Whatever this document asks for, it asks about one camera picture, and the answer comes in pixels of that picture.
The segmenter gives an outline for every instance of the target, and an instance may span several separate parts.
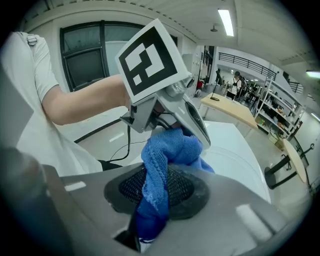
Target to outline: wooden table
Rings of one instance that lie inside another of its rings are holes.
[[[307,182],[306,170],[305,170],[304,164],[303,164],[298,152],[295,150],[294,146],[292,146],[292,144],[289,141],[287,141],[286,139],[283,139],[283,145],[284,145],[284,149],[288,155],[285,156],[285,158],[283,158],[280,162],[278,162],[272,168],[266,167],[264,169],[265,181],[271,190],[275,189],[276,187],[278,187],[278,186],[282,185],[283,183],[287,182],[288,180],[292,179],[297,174],[303,183]],[[292,174],[290,174],[288,177],[277,182],[276,177],[275,177],[275,172],[279,171],[283,166],[285,166],[290,161],[291,161],[292,165],[294,166],[295,171]]]
[[[306,170],[298,152],[295,150],[294,146],[292,146],[292,144],[286,139],[283,140],[283,145],[301,181],[303,183],[306,183],[307,182]]]
[[[200,115],[202,114],[203,109],[206,108],[203,118],[206,118],[209,109],[214,109],[232,116],[249,126],[250,130],[244,137],[250,136],[254,130],[258,129],[255,118],[251,114],[249,108],[216,93],[213,94],[213,97],[219,99],[219,101],[210,99],[211,96],[212,94],[209,94],[201,100],[199,110]]]

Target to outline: railing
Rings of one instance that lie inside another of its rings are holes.
[[[266,68],[265,66],[262,66],[258,63],[255,63],[249,59],[238,57],[235,55],[219,52],[219,60],[225,61],[225,62],[231,62],[243,67],[246,67],[247,69],[256,71],[267,78],[272,78],[272,80],[276,79],[276,73],[270,70],[269,68]]]
[[[303,92],[303,90],[304,90],[304,87],[303,87],[300,83],[298,83],[298,82],[289,82],[289,85],[290,85],[292,91],[293,91],[295,94],[302,94],[302,92]],[[308,97],[309,97],[310,99],[312,99],[313,101],[315,101],[315,99],[312,98],[312,96],[311,96],[310,93],[308,94]]]

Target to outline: shelf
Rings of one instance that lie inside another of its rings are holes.
[[[280,101],[285,107],[287,107],[291,112],[293,112],[294,114],[295,111],[292,109],[292,107],[290,107],[287,103],[285,103],[282,99],[280,99],[277,95],[273,94],[272,92],[268,92],[268,94],[270,94],[272,97],[276,98],[278,101]]]
[[[278,126],[276,124],[276,122],[270,117],[268,116],[266,113],[262,113],[262,112],[258,112],[258,115],[261,115],[261,116],[264,116],[266,119],[268,119],[271,123],[273,123],[278,129],[280,129],[281,131],[283,131],[284,134],[288,135],[289,132],[288,131],[285,131],[284,129],[282,129],[280,126]]]
[[[270,133],[270,130],[267,127],[263,126],[262,124],[256,123],[256,125],[264,129],[267,133]]]
[[[294,102],[296,102],[296,103],[298,103],[299,105],[302,106],[302,104],[299,102],[297,97],[294,95],[293,91],[292,92],[287,91],[285,88],[283,88],[280,84],[278,84],[276,81],[273,81],[272,79],[267,79],[266,81],[269,82],[270,84],[274,85],[275,87],[277,87],[280,91],[284,92],[292,100],[294,100]]]
[[[284,120],[286,120],[290,125],[294,125],[292,122],[290,122],[286,116],[284,116],[283,114],[281,114],[280,112],[278,112],[273,106],[264,103],[265,105],[267,105],[270,109],[272,109],[273,111],[275,111],[278,115],[280,115],[281,117],[283,117]]]

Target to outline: white table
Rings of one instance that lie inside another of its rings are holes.
[[[204,123],[211,140],[211,147],[201,153],[202,159],[216,174],[240,182],[271,203],[265,176],[254,153],[235,125],[213,121]],[[141,156],[138,156],[130,164],[141,162]]]

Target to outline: window frame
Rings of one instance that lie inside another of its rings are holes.
[[[75,92],[75,91],[81,90],[82,88],[85,88],[95,82],[95,81],[91,81],[91,82],[84,84],[84,85],[75,86],[74,80],[72,78],[72,74],[70,72],[70,68],[69,68],[68,62],[67,62],[68,58],[70,58],[70,57],[74,57],[74,56],[81,55],[86,52],[96,51],[96,50],[100,49],[102,70],[103,70],[104,77],[107,78],[110,76],[108,62],[107,62],[106,47],[103,45],[103,44],[105,44],[105,26],[107,26],[107,25],[131,27],[131,28],[137,28],[137,29],[144,28],[144,25],[140,25],[140,24],[136,24],[136,23],[122,22],[122,21],[105,21],[105,20],[80,23],[80,24],[60,28],[60,53],[61,53],[62,67],[63,67],[65,79],[67,81],[70,92]],[[84,29],[84,28],[89,28],[89,27],[98,27],[98,26],[99,26],[100,43],[97,43],[96,45],[91,46],[91,47],[84,46],[81,49],[74,49],[74,50],[71,50],[71,51],[65,53],[65,33],[75,31],[78,29]],[[178,38],[173,35],[171,35],[171,38],[173,39],[175,45],[177,46],[178,45]]]

